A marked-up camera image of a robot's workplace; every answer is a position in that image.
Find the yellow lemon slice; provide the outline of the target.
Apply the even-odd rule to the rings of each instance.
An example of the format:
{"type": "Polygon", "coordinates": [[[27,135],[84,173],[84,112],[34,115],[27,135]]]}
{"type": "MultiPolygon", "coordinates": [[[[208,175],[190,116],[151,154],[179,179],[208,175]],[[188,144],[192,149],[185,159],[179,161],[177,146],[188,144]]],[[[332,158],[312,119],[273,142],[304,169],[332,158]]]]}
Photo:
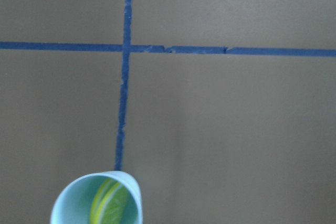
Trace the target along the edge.
{"type": "Polygon", "coordinates": [[[93,198],[89,223],[121,223],[128,198],[125,186],[114,179],[106,179],[93,198]]]}

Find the light blue cup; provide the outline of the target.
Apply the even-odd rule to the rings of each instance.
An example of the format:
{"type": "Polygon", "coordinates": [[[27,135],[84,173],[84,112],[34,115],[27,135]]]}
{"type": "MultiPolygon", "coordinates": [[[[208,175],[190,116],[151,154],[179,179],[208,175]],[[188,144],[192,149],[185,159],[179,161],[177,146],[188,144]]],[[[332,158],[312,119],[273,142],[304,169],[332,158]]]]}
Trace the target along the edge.
{"type": "Polygon", "coordinates": [[[54,203],[50,223],[89,223],[93,198],[108,178],[120,182],[129,193],[121,223],[142,223],[142,199],[138,182],[121,171],[99,172],[84,175],[71,182],[54,203]]]}

